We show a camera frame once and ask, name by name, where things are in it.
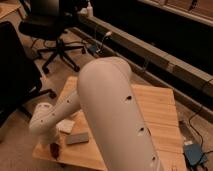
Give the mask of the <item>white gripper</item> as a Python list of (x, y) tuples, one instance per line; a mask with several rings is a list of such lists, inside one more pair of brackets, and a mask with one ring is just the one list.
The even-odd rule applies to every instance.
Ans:
[(44, 144), (50, 145), (60, 142), (60, 131), (57, 128), (51, 129), (44, 135)]

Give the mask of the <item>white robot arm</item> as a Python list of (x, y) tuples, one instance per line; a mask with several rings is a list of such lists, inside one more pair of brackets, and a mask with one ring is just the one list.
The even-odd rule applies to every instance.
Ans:
[(164, 171), (131, 87), (131, 73), (119, 57), (90, 61), (80, 70), (75, 89), (33, 114), (29, 130), (43, 134), (81, 110), (108, 171)]

